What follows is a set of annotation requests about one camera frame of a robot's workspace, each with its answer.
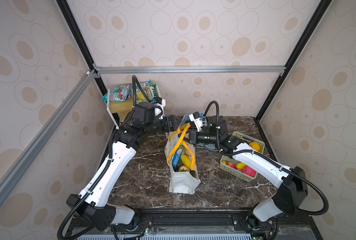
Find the yellow mango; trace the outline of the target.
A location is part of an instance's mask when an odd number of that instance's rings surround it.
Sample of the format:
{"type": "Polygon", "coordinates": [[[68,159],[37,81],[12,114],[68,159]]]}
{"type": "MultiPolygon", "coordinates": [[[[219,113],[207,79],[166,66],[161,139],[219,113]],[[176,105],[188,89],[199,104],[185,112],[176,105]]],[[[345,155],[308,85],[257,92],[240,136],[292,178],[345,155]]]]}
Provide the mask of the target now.
{"type": "Polygon", "coordinates": [[[183,162],[183,164],[185,166],[187,166],[187,167],[189,167],[191,169],[192,162],[191,162],[191,159],[190,159],[190,157],[188,155],[186,155],[186,154],[181,155],[181,161],[183,162]]]}

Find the green plastic basket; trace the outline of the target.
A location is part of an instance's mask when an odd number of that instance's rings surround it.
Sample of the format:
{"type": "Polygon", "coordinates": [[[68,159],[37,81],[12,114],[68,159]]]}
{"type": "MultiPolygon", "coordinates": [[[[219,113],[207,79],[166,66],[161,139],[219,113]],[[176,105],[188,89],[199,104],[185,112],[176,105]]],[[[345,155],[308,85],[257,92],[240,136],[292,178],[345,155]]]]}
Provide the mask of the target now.
{"type": "MultiPolygon", "coordinates": [[[[232,136],[235,136],[236,138],[239,138],[240,140],[243,141],[243,143],[251,143],[251,142],[256,142],[261,146],[261,150],[259,151],[259,153],[263,154],[264,153],[264,149],[265,149],[265,143],[261,140],[258,140],[256,138],[250,137],[248,135],[242,134],[240,132],[233,132],[232,136]]],[[[237,170],[237,169],[233,169],[231,167],[228,166],[228,162],[233,162],[235,165],[237,165],[238,163],[241,163],[240,161],[237,161],[235,159],[232,159],[231,157],[227,157],[227,156],[222,156],[219,162],[219,169],[221,169],[224,172],[227,172],[229,174],[231,174],[232,176],[237,177],[240,180],[243,180],[247,183],[250,183],[251,181],[255,180],[258,173],[256,173],[255,177],[250,177],[248,175],[245,175],[244,173],[242,173],[242,170],[237,170]]]]}

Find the white grocery bag yellow handles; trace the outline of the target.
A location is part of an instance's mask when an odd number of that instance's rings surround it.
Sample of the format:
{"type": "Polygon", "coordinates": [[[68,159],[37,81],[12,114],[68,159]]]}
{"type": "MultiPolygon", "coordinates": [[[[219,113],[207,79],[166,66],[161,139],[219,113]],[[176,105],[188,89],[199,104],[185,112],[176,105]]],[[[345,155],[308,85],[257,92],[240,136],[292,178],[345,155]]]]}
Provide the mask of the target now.
{"type": "Polygon", "coordinates": [[[188,134],[190,123],[188,115],[184,115],[178,130],[169,133],[165,145],[165,156],[170,169],[169,192],[194,195],[201,181],[198,177],[195,147],[180,138],[182,133],[188,134]]]}

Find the blue candy packet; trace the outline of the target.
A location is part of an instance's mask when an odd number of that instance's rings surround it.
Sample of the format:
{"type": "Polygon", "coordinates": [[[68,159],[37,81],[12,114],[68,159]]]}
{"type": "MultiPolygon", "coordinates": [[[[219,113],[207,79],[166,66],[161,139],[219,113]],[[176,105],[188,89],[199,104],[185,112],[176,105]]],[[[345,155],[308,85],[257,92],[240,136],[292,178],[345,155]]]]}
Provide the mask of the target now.
{"type": "Polygon", "coordinates": [[[172,166],[175,168],[178,165],[178,162],[181,160],[182,155],[185,153],[185,150],[178,148],[172,158],[172,166]]]}

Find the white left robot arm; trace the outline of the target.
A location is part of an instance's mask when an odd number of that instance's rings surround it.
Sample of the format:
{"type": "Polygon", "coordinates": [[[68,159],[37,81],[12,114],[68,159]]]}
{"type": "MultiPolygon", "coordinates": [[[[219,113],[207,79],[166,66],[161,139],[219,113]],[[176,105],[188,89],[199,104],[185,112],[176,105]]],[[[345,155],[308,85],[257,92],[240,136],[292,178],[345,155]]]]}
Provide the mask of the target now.
{"type": "Polygon", "coordinates": [[[77,239],[93,229],[103,231],[116,224],[136,227],[136,211],[127,206],[109,205],[108,199],[124,168],[139,150],[141,138],[147,134],[170,133],[177,129],[180,119],[174,115],[164,116],[164,106],[165,100],[160,97],[133,103],[129,117],[109,138],[108,155],[104,163],[79,194],[71,194],[68,197],[67,205],[71,211],[59,226],[59,240],[67,239],[63,231],[74,215],[86,221],[89,226],[69,236],[70,240],[77,239]]]}

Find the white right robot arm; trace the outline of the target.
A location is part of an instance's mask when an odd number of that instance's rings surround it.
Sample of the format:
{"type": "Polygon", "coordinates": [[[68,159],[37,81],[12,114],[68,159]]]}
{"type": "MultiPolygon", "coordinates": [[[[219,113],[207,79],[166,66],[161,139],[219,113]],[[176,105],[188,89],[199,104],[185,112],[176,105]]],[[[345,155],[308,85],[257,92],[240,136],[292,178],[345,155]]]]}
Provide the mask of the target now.
{"type": "Polygon", "coordinates": [[[259,222],[265,222],[272,217],[281,214],[293,215],[304,213],[311,216],[320,216],[328,212],[329,202],[323,192],[306,179],[302,168],[290,168],[282,165],[259,151],[254,150],[248,143],[236,136],[228,134],[227,123],[220,116],[220,108],[217,101],[212,101],[207,107],[215,106],[215,116],[209,117],[207,113],[195,112],[189,115],[192,127],[184,138],[192,145],[214,145],[215,151],[240,163],[246,164],[254,171],[269,180],[277,192],[270,198],[257,204],[253,211],[253,218],[259,222]],[[313,189],[323,202],[322,209],[307,211],[300,208],[308,196],[308,189],[313,189]]]}

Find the yellow candy snack bag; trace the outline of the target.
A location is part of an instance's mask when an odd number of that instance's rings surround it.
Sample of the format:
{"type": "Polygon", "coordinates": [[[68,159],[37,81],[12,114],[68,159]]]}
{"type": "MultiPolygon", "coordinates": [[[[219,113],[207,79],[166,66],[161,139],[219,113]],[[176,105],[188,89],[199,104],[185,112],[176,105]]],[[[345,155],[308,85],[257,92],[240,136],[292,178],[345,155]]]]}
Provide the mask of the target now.
{"type": "MultiPolygon", "coordinates": [[[[153,99],[152,90],[150,88],[143,88],[142,90],[146,94],[146,96],[149,100],[153,99]]],[[[148,102],[148,100],[146,99],[144,94],[138,88],[136,89],[136,102],[137,103],[148,102]]]]}

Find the green mint snack bag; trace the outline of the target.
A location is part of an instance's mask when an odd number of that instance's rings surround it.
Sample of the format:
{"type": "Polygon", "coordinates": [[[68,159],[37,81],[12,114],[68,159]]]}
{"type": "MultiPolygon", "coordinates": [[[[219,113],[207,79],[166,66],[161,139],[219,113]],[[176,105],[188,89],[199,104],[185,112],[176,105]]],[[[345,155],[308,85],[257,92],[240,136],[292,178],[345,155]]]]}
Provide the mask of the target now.
{"type": "Polygon", "coordinates": [[[140,84],[142,86],[143,91],[145,92],[145,94],[150,100],[159,96],[156,84],[153,85],[151,80],[140,84]]]}

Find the green gummy snack bag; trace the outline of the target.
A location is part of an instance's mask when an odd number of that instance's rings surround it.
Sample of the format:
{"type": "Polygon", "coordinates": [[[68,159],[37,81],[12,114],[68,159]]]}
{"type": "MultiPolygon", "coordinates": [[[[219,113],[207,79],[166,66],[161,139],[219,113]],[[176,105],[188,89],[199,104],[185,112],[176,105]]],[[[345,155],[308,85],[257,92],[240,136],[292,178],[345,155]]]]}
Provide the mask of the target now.
{"type": "Polygon", "coordinates": [[[102,101],[106,102],[109,99],[110,102],[123,102],[132,97],[132,85],[118,85],[110,89],[103,97],[102,101]]]}

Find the blue plastic basket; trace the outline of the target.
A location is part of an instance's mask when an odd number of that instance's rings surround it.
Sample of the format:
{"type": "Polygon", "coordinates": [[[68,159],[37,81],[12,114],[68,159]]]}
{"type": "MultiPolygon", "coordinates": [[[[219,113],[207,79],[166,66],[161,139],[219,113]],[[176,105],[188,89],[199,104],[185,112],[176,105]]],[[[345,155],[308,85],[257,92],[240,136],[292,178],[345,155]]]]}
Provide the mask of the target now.
{"type": "MultiPolygon", "coordinates": [[[[187,124],[189,115],[190,114],[184,115],[182,125],[187,124]]],[[[197,145],[193,145],[193,146],[199,147],[199,148],[205,148],[205,149],[208,149],[208,150],[210,150],[212,152],[217,152],[217,151],[220,150],[220,148],[218,147],[218,143],[219,142],[217,142],[216,145],[213,145],[213,144],[197,144],[197,145]]]]}

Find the orange fruit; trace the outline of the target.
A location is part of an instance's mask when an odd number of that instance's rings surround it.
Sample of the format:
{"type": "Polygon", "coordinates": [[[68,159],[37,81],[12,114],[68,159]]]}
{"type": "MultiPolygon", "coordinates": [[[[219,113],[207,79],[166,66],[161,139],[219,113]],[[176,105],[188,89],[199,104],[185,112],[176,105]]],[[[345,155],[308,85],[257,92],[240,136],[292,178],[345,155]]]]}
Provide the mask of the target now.
{"type": "Polygon", "coordinates": [[[249,143],[249,146],[257,152],[259,152],[261,150],[261,146],[256,142],[249,143]]]}

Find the pink peach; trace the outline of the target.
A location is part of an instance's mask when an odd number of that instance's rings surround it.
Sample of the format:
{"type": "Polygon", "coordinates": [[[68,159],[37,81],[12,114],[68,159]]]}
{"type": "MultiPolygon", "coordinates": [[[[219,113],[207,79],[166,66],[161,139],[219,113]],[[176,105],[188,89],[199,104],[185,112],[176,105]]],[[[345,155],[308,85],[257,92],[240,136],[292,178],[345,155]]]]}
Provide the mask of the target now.
{"type": "Polygon", "coordinates": [[[244,168],[242,169],[242,173],[253,178],[256,176],[257,172],[249,166],[244,166],[244,168]]]}

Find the horizontal aluminium rail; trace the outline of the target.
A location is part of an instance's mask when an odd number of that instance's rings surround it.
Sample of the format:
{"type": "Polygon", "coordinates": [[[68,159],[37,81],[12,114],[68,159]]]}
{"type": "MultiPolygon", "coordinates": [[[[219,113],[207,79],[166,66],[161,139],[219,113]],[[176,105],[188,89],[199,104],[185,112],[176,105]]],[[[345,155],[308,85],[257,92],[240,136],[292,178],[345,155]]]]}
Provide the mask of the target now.
{"type": "Polygon", "coordinates": [[[285,66],[97,67],[102,74],[283,73],[285,66]]]}

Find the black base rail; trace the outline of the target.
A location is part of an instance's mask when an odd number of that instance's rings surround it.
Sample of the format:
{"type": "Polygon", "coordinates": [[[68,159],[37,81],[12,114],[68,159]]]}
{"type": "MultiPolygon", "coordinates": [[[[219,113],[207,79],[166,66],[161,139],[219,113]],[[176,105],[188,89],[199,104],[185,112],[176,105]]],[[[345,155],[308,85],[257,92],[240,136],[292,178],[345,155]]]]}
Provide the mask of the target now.
{"type": "Polygon", "coordinates": [[[91,230],[81,240],[320,240],[312,217],[274,217],[257,230],[248,226],[243,209],[137,209],[138,225],[114,224],[91,230]]]}

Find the left diagonal aluminium rail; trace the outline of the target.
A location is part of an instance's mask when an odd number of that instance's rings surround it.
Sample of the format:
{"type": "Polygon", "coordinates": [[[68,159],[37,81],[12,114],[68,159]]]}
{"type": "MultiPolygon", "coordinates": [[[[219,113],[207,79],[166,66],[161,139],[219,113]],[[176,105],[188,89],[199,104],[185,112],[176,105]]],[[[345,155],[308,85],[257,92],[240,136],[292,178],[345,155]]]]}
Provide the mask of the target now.
{"type": "Polygon", "coordinates": [[[6,174],[1,178],[0,207],[23,177],[29,166],[37,158],[39,153],[47,144],[48,140],[52,137],[55,130],[59,127],[71,108],[75,105],[87,86],[95,78],[96,74],[97,70],[89,70],[89,74],[84,75],[72,92],[56,109],[44,127],[38,132],[38,134],[19,155],[18,159],[8,169],[6,174]]]}

